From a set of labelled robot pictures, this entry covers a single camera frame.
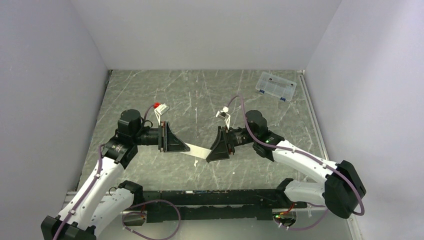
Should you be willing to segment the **white remote control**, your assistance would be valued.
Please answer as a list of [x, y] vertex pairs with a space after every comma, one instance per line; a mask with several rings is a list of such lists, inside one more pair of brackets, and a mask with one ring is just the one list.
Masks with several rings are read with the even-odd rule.
[[189, 147], [189, 151], [182, 152], [183, 154], [200, 158], [200, 159], [206, 159], [208, 155], [211, 153], [211, 150], [208, 148], [200, 147], [197, 145], [186, 143], [186, 145]]

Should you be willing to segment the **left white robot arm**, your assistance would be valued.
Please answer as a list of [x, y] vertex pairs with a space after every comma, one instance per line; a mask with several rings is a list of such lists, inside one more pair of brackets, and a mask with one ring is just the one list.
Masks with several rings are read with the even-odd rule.
[[96, 240], [118, 214], [148, 204], [143, 187], [128, 180], [120, 183], [108, 199], [103, 199], [137, 155], [139, 146], [157, 146], [162, 153], [190, 151], [166, 121], [159, 121], [157, 128], [145, 123], [136, 109], [121, 113], [113, 137], [98, 147], [97, 163], [81, 189], [57, 216], [47, 216], [41, 223], [44, 239]]

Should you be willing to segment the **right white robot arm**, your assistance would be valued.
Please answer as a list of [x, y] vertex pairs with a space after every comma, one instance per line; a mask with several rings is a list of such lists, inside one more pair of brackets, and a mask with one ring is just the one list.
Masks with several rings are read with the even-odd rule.
[[287, 165], [310, 177], [312, 182], [287, 178], [277, 188], [276, 203], [287, 208], [295, 202], [325, 206], [334, 215], [347, 219], [352, 214], [365, 213], [363, 197], [366, 189], [355, 167], [348, 161], [340, 163], [325, 160], [299, 147], [268, 128], [267, 120], [258, 110], [245, 114], [243, 128], [230, 127], [228, 107], [223, 107], [216, 117], [223, 119], [206, 161], [229, 159], [236, 147], [252, 144], [255, 153], [271, 162]]

